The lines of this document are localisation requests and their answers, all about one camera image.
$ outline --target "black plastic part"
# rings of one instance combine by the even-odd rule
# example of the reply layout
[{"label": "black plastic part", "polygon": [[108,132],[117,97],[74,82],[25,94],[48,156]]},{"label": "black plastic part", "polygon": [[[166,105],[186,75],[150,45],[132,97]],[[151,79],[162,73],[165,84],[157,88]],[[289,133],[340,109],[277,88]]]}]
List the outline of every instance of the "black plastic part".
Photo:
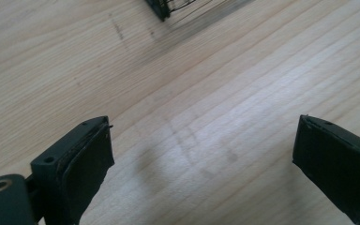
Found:
[{"label": "black plastic part", "polygon": [[34,221],[38,222],[43,218],[45,213],[43,197],[36,184],[33,175],[30,175],[25,179],[25,184],[27,185],[28,196],[31,202],[31,207],[33,209]]},{"label": "black plastic part", "polygon": [[25,180],[21,175],[0,176],[0,225],[34,225]]},{"label": "black plastic part", "polygon": [[293,163],[356,224],[360,224],[360,138],[322,119],[302,115]]},{"label": "black plastic part", "polygon": [[46,224],[78,224],[113,164],[107,116],[81,123],[34,159]]},{"label": "black plastic part", "polygon": [[154,10],[156,15],[163,22],[166,18],[171,17],[171,10],[169,9],[168,2],[166,0],[145,0],[147,4]]}]

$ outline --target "wood grain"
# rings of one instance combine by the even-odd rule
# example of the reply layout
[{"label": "wood grain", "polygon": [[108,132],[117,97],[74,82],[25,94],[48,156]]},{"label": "wood grain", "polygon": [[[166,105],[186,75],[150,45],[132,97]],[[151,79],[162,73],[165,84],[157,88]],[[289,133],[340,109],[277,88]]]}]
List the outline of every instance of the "wood grain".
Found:
[{"label": "wood grain", "polygon": [[352,224],[292,165],[307,113],[360,136],[360,1],[0,0],[0,175],[113,124],[82,224]]}]

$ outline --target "black wire basket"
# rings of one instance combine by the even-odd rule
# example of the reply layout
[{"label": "black wire basket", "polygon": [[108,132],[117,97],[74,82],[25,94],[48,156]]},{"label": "black wire basket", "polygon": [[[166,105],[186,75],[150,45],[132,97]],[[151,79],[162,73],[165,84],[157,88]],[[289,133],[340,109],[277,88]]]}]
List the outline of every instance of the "black wire basket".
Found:
[{"label": "black wire basket", "polygon": [[145,0],[157,16],[164,22],[171,13],[188,6],[196,0]]}]

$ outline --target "wooden floor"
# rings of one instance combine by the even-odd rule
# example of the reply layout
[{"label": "wooden floor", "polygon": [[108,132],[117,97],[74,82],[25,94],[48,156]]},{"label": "wooden floor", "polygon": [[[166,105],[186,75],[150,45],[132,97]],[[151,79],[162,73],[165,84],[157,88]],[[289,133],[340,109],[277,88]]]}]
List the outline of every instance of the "wooden floor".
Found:
[{"label": "wooden floor", "polygon": [[352,224],[292,164],[300,114],[360,136],[360,1],[0,0],[0,175],[113,125],[81,224]]}]

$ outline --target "black clamp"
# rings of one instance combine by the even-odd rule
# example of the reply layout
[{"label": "black clamp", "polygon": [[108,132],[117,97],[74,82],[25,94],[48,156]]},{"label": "black clamp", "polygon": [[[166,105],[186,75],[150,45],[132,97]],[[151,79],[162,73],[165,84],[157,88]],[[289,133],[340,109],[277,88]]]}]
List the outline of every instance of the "black clamp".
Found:
[{"label": "black clamp", "polygon": [[293,162],[344,212],[360,224],[360,138],[331,122],[302,115]]},{"label": "black clamp", "polygon": [[32,174],[0,176],[0,225],[79,224],[114,164],[107,116],[85,121],[31,162]]}]

